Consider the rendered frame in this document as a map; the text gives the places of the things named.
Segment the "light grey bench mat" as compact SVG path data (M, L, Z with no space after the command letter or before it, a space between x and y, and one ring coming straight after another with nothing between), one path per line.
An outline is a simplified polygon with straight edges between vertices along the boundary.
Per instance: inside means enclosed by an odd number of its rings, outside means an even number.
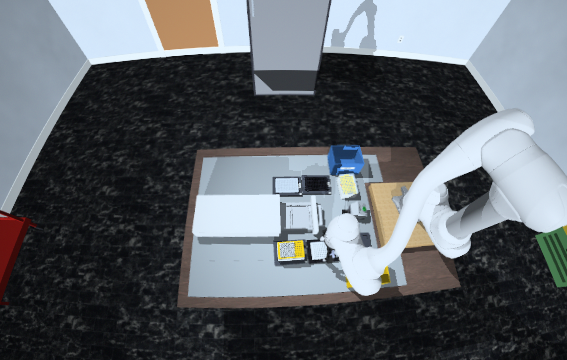
M329 175L331 193L280 196L280 203L321 205L322 225L312 230L281 231L273 237L197 237L193 235L188 297L272 297L355 291L347 288L340 261L274 264L273 241L315 240L342 210L357 201L367 204L367 217L357 219L360 232L377 241L364 183L383 182L376 155L362 155L364 166L355 175L358 194L342 198L339 175L330 175L328 155L243 156L203 158L198 195L273 195L272 177Z

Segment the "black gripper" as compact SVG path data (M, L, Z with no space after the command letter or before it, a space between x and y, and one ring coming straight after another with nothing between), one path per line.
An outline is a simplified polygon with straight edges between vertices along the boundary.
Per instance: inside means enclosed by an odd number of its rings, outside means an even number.
M322 235L320 241L324 240L323 237L324 237L326 231L327 231L327 228L326 228L325 230L322 230L323 235ZM324 240L324 243L325 243L325 240ZM325 245L326 245L326 243L325 243ZM337 256L334 254L335 249L330 248L328 245L326 245L326 246L327 246L327 255L326 255L326 257L323 259L323 261L327 261L327 264L333 263L334 259L337 257Z

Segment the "yellow bin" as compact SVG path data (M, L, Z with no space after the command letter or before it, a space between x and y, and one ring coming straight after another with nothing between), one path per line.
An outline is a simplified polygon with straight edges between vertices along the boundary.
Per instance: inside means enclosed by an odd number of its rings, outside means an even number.
M382 283L391 283L390 282L390 277L389 277L389 271L388 271L388 266L385 268L384 274L381 275L381 279L382 279ZM346 284L347 284L347 288L352 288L350 282L348 281L347 277L346 277Z

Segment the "blue open-top bin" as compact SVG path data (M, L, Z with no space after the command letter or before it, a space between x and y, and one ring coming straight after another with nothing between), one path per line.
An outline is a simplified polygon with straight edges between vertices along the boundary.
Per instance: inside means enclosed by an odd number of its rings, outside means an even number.
M364 160L360 145L331 145L330 148L333 167L328 153L328 164L330 175L359 174L364 166ZM350 164L363 163L363 164Z

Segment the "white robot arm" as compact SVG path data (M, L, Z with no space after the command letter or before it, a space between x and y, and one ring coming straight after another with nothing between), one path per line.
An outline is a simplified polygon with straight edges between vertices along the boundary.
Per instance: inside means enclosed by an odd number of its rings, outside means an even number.
M325 243L335 249L352 287L365 296L377 293L385 267L402 253L420 221L449 258L469 251L472 233L508 219L544 233L566 225L567 176L533 141L534 132L532 118L518 108L492 114L465 130L420 172L409 191L403 186L403 195L392 197L400 215L382 248L364 246L355 216L345 213L333 219ZM481 166L494 181L490 191L452 211L444 182Z

